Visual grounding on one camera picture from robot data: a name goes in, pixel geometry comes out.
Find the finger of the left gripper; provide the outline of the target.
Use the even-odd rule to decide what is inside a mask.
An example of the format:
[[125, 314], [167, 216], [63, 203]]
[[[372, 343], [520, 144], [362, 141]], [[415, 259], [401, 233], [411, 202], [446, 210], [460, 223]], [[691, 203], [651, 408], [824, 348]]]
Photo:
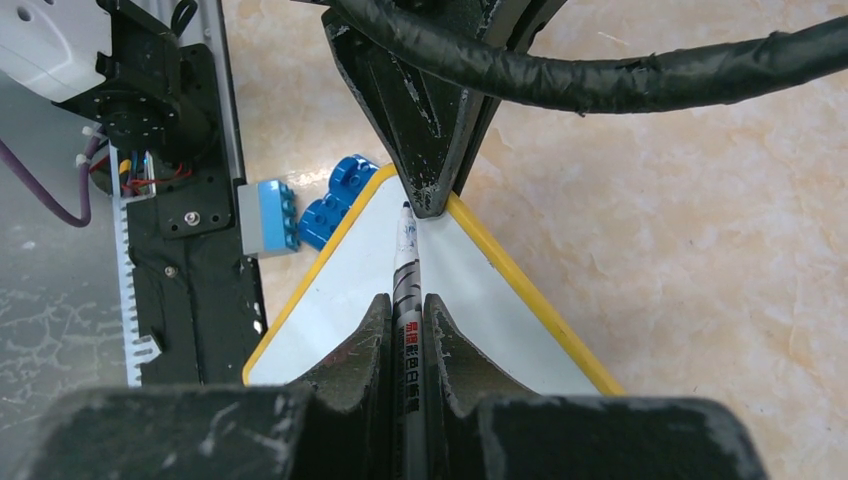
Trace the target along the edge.
[[486, 96], [400, 60], [334, 9], [321, 20], [337, 69], [392, 159], [415, 214], [441, 215], [470, 158]]
[[486, 1], [469, 60], [475, 78], [462, 90], [457, 117], [457, 191], [461, 192], [501, 101], [529, 97], [532, 70], [543, 61], [528, 50], [563, 1]]

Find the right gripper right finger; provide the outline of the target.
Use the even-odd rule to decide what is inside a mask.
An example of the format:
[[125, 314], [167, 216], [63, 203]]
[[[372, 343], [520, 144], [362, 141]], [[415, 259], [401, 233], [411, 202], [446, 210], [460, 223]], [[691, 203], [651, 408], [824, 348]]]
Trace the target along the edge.
[[542, 395], [424, 300], [433, 479], [764, 479], [746, 427], [694, 397]]

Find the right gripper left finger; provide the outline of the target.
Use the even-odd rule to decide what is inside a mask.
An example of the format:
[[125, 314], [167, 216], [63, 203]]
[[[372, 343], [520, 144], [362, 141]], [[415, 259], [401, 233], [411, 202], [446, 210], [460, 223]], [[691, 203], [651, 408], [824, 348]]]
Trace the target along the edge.
[[388, 479], [391, 301], [282, 386], [97, 388], [61, 397], [16, 479]]

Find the whiteboard marker pen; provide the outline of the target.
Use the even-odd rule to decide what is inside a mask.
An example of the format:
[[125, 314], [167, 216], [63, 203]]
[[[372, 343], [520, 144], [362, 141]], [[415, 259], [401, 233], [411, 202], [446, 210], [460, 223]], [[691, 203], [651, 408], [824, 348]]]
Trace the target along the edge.
[[398, 221], [393, 281], [393, 475], [396, 479], [426, 479], [420, 257], [417, 223], [408, 201], [403, 203]]

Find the yellow framed whiteboard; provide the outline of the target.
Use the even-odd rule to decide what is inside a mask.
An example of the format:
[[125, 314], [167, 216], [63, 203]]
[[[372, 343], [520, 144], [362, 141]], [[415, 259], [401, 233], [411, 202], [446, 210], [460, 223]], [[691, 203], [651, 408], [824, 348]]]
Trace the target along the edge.
[[[393, 166], [373, 174], [247, 360], [245, 384], [282, 385], [305, 373], [353, 333], [377, 294], [392, 290], [405, 197]], [[459, 331], [502, 371], [541, 394], [622, 393], [458, 197], [417, 228], [424, 291], [442, 298]]]

